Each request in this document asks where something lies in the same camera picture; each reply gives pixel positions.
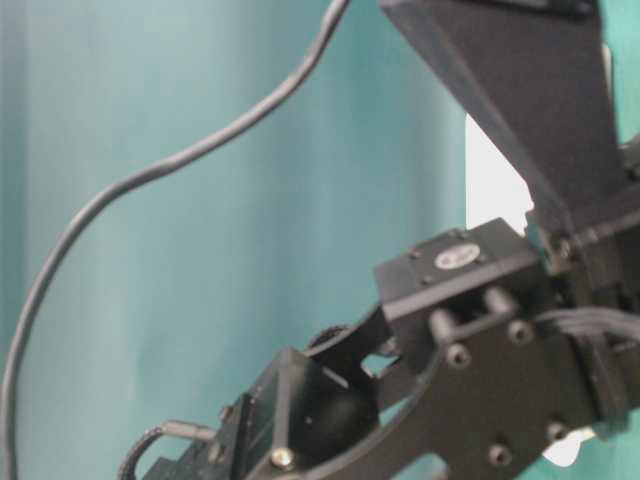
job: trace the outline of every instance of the round label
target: round label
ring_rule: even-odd
[[[480,256],[480,247],[475,243],[463,243],[446,249],[436,257],[440,270],[455,270],[473,263]]]

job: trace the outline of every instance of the teal curtain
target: teal curtain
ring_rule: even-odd
[[[266,94],[327,1],[0,5],[4,353],[74,212]],[[78,242],[22,371],[21,478],[113,478],[148,427],[215,426],[279,348],[357,320],[374,265],[464,223],[463,117],[376,2],[354,1],[282,110]],[[184,446],[163,441],[141,473]]]

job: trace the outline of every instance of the silver screw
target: silver screw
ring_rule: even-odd
[[[513,454],[505,445],[496,443],[489,448],[489,463],[496,468],[506,467],[513,461]]]
[[[271,452],[271,463],[280,470],[288,470],[293,467],[293,459],[293,452],[285,447],[276,448]]]
[[[564,423],[552,422],[547,426],[547,438],[551,443],[567,438],[569,429]]]
[[[471,365],[471,353],[461,343],[454,343],[447,349],[447,362],[453,368],[463,369]]]
[[[559,251],[560,251],[560,256],[564,260],[570,261],[573,259],[573,246],[571,245],[571,242],[566,238],[563,238],[562,240],[560,240]]]
[[[516,345],[526,345],[535,336],[533,327],[522,320],[515,320],[509,324],[508,335]]]

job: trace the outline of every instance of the cylindrical pin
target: cylindrical pin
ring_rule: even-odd
[[[490,287],[484,292],[483,300],[491,313],[517,312],[520,309],[513,295],[502,287]]]
[[[437,343],[445,343],[458,325],[456,317],[444,308],[435,310],[429,317],[429,328]]]

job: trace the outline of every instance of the bolt head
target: bolt head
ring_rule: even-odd
[[[531,343],[535,337],[533,327],[522,320],[515,320],[509,324],[509,339],[516,345]]]
[[[293,467],[294,455],[293,452],[286,448],[276,448],[271,452],[271,463],[274,467],[280,470],[288,470]]]
[[[511,450],[505,445],[496,443],[489,448],[489,463],[496,468],[507,467],[513,461]]]
[[[447,349],[447,363],[453,368],[462,370],[471,365],[471,353],[461,343],[454,343]]]
[[[547,426],[547,438],[551,443],[564,440],[568,434],[569,429],[564,423],[552,422]]]

